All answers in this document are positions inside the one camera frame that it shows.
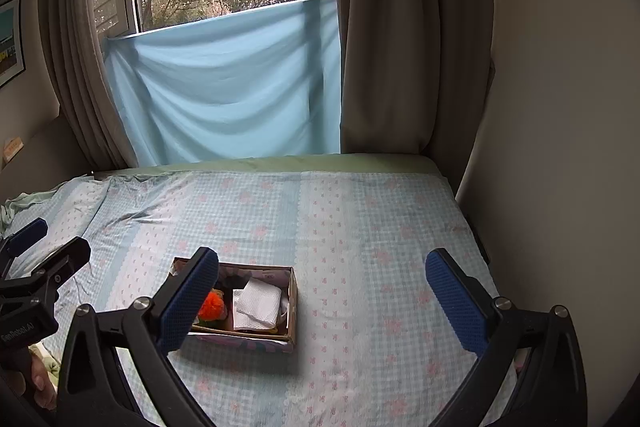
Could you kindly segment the person left hand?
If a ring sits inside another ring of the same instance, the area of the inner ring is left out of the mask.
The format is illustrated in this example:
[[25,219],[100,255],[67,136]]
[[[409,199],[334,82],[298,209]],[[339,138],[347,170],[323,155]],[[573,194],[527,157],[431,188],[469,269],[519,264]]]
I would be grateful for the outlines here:
[[6,377],[10,389],[17,395],[22,395],[26,390],[26,383],[29,381],[35,387],[34,399],[43,409],[54,411],[56,409],[56,390],[50,381],[49,373],[32,350],[28,351],[32,364],[30,365],[30,373],[26,381],[24,375],[20,372],[9,373]]

